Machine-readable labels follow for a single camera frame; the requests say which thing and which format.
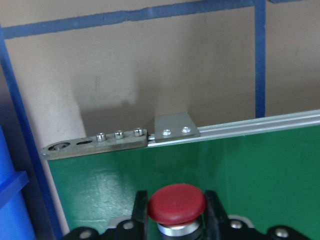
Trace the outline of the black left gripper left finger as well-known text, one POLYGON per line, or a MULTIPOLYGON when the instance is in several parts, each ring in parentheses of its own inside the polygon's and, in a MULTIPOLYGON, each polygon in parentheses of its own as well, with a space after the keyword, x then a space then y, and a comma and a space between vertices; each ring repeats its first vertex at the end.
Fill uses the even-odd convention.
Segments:
POLYGON ((148 191, 139 190, 135 194, 131 219, 146 224, 148 222, 148 191))

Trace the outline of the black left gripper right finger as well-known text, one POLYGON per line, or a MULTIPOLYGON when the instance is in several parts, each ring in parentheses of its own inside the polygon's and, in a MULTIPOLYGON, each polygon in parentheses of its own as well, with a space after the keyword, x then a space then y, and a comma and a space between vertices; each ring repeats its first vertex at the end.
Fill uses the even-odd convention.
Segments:
POLYGON ((228 219, 228 215, 222 205, 218 194, 213 190, 204 192, 206 209, 204 211, 204 221, 206 225, 220 225, 228 219))

